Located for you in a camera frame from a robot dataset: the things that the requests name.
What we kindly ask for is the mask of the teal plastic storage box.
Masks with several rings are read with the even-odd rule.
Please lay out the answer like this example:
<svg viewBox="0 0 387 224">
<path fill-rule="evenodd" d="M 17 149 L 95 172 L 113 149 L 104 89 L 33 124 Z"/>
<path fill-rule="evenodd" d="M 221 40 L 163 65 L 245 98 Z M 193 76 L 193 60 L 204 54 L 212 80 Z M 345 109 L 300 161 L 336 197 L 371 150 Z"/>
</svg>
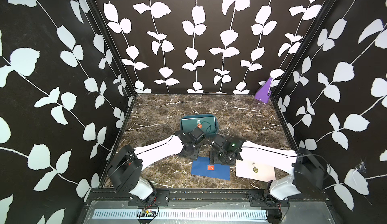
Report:
<svg viewBox="0 0 387 224">
<path fill-rule="evenodd" d="M 215 118 L 215 123 L 216 123 L 217 131 L 214 132 L 214 133 L 210 133 L 210 134 L 204 133 L 206 137 L 212 137 L 212 136 L 216 135 L 219 132 L 218 120 L 217 120 L 217 118 L 214 115 L 211 115 L 211 114 L 190 115 L 190 116 L 185 116 L 182 119 L 186 119 L 186 118 L 199 118 L 199 117 L 214 117 Z"/>
</svg>

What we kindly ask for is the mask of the dark green envelope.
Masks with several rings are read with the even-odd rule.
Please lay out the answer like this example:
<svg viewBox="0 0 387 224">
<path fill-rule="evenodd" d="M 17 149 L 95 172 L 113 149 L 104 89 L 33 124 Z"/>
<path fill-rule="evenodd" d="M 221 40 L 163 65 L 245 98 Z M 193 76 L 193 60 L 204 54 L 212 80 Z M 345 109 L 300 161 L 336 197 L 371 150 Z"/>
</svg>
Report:
<svg viewBox="0 0 387 224">
<path fill-rule="evenodd" d="M 196 128 L 201 129 L 204 133 L 214 133 L 217 131 L 214 117 L 186 118 L 181 121 L 181 130 L 192 131 Z"/>
</svg>

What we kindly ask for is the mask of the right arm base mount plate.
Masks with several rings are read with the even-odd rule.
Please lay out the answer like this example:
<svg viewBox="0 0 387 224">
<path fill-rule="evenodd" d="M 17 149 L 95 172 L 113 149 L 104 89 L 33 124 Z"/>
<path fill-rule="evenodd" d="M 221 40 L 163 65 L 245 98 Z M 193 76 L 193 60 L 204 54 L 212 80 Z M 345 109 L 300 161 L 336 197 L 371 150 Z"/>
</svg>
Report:
<svg viewBox="0 0 387 224">
<path fill-rule="evenodd" d="M 251 207 L 261 207 L 268 209 L 276 209 L 281 207 L 289 207 L 287 200 L 277 200 L 270 194 L 265 194 L 264 190 L 256 189 L 248 191 L 246 198 Z"/>
</svg>

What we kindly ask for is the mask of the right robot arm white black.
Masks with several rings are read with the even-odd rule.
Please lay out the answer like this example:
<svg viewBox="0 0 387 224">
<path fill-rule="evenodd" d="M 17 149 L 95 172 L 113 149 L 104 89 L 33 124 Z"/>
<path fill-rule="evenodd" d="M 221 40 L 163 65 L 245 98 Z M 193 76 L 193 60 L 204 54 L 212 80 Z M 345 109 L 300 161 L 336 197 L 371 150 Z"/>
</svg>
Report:
<svg viewBox="0 0 387 224">
<path fill-rule="evenodd" d="M 234 166 L 237 177 L 266 182 L 259 196 L 265 202 L 298 194 L 317 197 L 332 170 L 325 158 L 306 148 L 281 150 L 221 135 L 213 138 L 211 148 L 211 164 Z"/>
</svg>

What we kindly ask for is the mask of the white perforated rail strip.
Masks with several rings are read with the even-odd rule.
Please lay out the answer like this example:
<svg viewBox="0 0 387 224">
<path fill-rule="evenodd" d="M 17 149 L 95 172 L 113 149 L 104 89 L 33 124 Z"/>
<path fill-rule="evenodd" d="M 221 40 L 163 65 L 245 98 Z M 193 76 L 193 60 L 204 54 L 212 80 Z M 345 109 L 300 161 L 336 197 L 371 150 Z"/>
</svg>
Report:
<svg viewBox="0 0 387 224">
<path fill-rule="evenodd" d="M 139 209 L 96 209 L 93 220 L 138 220 Z M 267 221 L 265 210 L 245 209 L 161 209 L 155 218 L 150 220 L 193 220 L 193 221 Z"/>
</svg>

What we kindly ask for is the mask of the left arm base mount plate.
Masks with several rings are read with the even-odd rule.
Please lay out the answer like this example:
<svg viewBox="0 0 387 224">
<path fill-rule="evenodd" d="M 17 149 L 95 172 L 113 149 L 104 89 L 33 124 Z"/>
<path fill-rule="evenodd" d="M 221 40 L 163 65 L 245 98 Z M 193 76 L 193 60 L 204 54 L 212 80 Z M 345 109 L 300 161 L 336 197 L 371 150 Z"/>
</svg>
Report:
<svg viewBox="0 0 387 224">
<path fill-rule="evenodd" d="M 128 206 L 137 206 L 137 207 L 161 207 L 168 206 L 169 204 L 170 191 L 156 189 L 152 194 L 147 197 L 145 200 L 141 200 L 139 197 L 133 195 L 131 196 Z"/>
</svg>

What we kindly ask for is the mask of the dark blue envelope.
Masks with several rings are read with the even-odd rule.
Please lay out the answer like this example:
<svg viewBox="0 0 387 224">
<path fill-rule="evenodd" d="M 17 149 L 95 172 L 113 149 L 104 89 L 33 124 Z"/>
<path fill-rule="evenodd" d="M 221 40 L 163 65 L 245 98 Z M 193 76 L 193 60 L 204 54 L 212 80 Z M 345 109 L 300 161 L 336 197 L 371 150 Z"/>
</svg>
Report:
<svg viewBox="0 0 387 224">
<path fill-rule="evenodd" d="M 230 166 L 211 164 L 208 157 L 199 156 L 192 162 L 191 174 L 221 180 L 230 180 Z"/>
</svg>

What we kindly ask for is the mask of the pale pink envelope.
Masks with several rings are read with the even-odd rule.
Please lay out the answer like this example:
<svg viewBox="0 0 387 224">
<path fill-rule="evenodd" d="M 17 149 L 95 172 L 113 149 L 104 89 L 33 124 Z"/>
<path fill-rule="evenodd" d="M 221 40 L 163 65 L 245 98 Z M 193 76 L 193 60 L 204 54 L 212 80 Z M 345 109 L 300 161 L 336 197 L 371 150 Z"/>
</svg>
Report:
<svg viewBox="0 0 387 224">
<path fill-rule="evenodd" d="M 269 165 L 247 160 L 237 160 L 235 168 L 237 177 L 263 182 L 276 180 L 275 169 Z"/>
</svg>

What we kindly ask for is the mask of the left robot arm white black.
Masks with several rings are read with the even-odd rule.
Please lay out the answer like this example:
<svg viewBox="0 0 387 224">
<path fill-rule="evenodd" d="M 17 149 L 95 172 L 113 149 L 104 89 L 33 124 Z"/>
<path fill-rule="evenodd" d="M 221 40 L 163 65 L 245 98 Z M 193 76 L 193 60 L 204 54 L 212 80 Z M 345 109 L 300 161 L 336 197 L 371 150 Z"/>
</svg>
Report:
<svg viewBox="0 0 387 224">
<path fill-rule="evenodd" d="M 190 132 L 177 131 L 147 146 L 133 148 L 125 145 L 107 167 L 107 175 L 115 192 L 134 195 L 145 203 L 153 202 L 157 191 L 149 180 L 141 177 L 141 172 L 171 155 L 192 156 L 203 139 L 205 134 L 197 127 Z"/>
</svg>

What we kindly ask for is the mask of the small electronics board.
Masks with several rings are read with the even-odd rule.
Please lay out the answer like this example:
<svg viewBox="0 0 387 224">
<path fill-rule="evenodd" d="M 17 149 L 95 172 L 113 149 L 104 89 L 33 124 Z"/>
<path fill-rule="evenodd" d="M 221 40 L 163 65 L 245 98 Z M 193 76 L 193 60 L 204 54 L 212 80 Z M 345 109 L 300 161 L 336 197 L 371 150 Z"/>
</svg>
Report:
<svg viewBox="0 0 387 224">
<path fill-rule="evenodd" d="M 158 211 L 156 209 L 139 209 L 137 213 L 138 220 L 150 220 L 157 216 Z"/>
</svg>

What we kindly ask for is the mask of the purple plastic stand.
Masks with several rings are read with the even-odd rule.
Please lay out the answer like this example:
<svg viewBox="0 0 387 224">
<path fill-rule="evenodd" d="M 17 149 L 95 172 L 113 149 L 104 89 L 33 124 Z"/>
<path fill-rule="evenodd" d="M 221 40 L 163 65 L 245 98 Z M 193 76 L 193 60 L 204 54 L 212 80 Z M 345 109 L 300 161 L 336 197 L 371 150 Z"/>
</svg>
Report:
<svg viewBox="0 0 387 224">
<path fill-rule="evenodd" d="M 260 101 L 264 104 L 267 104 L 271 97 L 271 85 L 273 79 L 269 77 L 269 79 L 262 85 L 255 94 L 255 100 Z"/>
</svg>

